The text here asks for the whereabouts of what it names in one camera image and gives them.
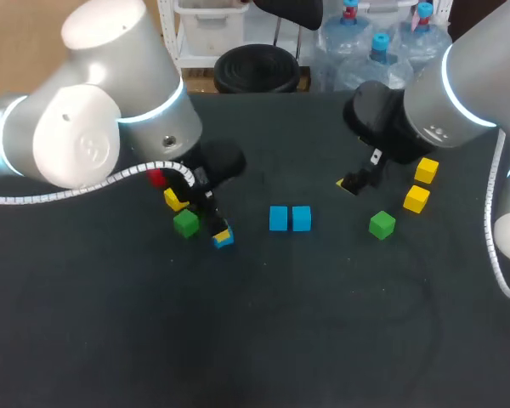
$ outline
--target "black table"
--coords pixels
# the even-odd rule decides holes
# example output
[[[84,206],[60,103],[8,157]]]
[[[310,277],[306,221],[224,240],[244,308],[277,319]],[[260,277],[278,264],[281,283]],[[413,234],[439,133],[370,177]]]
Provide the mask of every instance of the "black table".
[[[482,222],[496,135],[436,152],[416,215],[415,165],[357,197],[335,185],[370,153],[346,97],[193,97],[203,138],[246,152],[217,192],[233,247],[177,235],[144,176],[0,207],[0,407],[510,407],[510,301]],[[313,231],[269,233],[270,205],[310,205]]]

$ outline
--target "wall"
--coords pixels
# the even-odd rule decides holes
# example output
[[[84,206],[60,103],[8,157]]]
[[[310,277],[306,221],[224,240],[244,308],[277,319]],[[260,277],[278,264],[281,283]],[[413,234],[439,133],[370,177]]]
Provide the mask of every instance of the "wall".
[[[66,57],[60,27],[86,0],[0,0],[0,94],[29,93]],[[145,0],[160,31],[156,0]]]

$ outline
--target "robot logo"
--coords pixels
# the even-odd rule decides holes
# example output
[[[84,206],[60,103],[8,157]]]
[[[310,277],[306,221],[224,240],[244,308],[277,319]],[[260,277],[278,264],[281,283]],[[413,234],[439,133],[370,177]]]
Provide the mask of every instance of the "robot logo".
[[[92,129],[76,140],[76,161],[90,168],[102,166],[110,154],[110,142],[105,134]]]

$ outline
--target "blue cube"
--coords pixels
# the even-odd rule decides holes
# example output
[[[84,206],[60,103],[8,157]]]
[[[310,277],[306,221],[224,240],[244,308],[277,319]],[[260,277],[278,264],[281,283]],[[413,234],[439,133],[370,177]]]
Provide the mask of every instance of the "blue cube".
[[[270,206],[270,230],[287,231],[287,207]]]
[[[292,230],[295,232],[312,230],[312,210],[309,206],[292,208]]]

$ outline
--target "robotic arm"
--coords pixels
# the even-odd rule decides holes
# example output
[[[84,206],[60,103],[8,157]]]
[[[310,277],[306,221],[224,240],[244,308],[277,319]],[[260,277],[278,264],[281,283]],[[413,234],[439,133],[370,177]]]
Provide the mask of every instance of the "robotic arm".
[[[427,143],[450,148],[497,125],[506,132],[495,240],[510,258],[510,0],[466,33],[405,91],[406,117]]]
[[[378,82],[361,85],[346,104],[344,119],[365,142],[399,163],[412,162],[436,148],[463,145],[491,128],[501,128],[485,203],[485,227],[497,281],[510,297],[491,229],[500,168],[503,183],[496,201],[495,243],[510,258],[510,0],[428,65],[404,91]],[[501,160],[505,132],[507,154]]]
[[[90,0],[61,36],[68,60],[33,94],[0,99],[0,175],[71,190],[0,197],[0,204],[61,200],[163,171],[212,235],[227,230],[212,189],[240,174],[245,158],[231,142],[200,143],[201,121],[144,1]],[[108,177],[125,143],[146,164]]]

